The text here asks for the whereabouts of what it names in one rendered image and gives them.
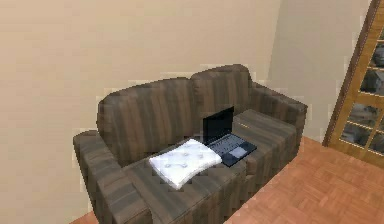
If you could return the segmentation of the brown striped sofa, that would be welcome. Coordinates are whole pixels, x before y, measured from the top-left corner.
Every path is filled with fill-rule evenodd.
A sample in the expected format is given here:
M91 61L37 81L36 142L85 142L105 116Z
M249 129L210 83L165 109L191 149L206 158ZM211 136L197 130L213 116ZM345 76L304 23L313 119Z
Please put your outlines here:
M256 150L215 165L175 190L149 159L203 138L204 118L231 108L234 134ZM73 138L99 224L224 224L297 155L305 104L252 81L241 65L113 92L97 127Z

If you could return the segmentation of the black open laptop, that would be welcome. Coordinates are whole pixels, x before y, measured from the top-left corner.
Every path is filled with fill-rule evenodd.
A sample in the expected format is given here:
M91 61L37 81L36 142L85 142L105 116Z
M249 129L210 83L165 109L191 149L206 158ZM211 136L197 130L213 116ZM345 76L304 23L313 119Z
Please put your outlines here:
M218 154L222 163L231 167L257 147L232 133L234 107L203 119L203 144Z

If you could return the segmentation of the white tufted cushion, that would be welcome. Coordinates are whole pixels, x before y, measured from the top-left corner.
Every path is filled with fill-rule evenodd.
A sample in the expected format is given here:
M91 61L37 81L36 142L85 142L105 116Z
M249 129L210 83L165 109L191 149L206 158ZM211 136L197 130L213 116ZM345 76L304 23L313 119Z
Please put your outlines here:
M194 139L149 159L155 172L175 190L179 190L196 174L221 162L218 154Z

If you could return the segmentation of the wooden glazed door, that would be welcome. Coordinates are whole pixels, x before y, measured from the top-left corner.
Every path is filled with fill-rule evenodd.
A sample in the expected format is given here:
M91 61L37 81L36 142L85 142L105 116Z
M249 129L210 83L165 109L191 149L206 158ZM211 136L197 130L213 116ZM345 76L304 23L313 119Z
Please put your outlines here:
M384 44L384 0L371 0L334 107L323 145L384 169L384 67L374 63Z

